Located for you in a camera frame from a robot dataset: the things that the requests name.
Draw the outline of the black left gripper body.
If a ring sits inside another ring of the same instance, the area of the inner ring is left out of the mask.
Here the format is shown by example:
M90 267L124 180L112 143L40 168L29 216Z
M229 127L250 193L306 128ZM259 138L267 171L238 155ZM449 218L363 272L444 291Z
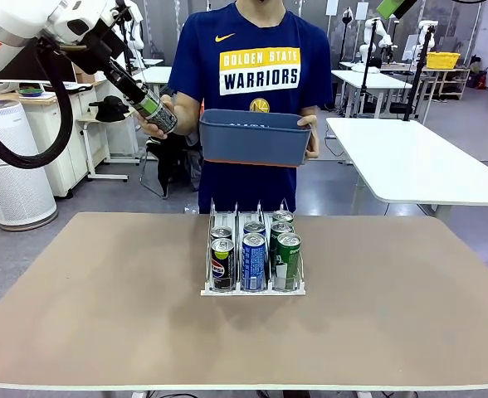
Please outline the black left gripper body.
M88 75L97 71L110 73L124 51L123 41L101 20L85 34L81 46L85 49L72 52L71 61Z

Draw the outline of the person's right hand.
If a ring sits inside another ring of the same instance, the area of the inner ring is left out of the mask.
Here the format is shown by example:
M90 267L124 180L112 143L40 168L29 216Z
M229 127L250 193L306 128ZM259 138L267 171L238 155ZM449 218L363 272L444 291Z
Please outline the person's right hand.
M160 99L163 106L168 109L177 120L173 132L178 135L187 135L189 125L189 98L183 93L176 93L174 96L162 95ZM149 123L138 111L134 114L139 121L141 128L144 129L149 136L160 139L166 139L168 137L168 133L165 133L158 125Z

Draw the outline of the person's left hand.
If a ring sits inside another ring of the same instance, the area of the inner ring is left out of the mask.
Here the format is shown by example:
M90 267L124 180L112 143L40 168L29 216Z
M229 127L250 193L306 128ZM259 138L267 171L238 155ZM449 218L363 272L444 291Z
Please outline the person's left hand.
M315 114L303 115L298 121L300 127L310 127L311 134L305 150L305 159L313 160L320 155L320 142L317 134L318 118Z

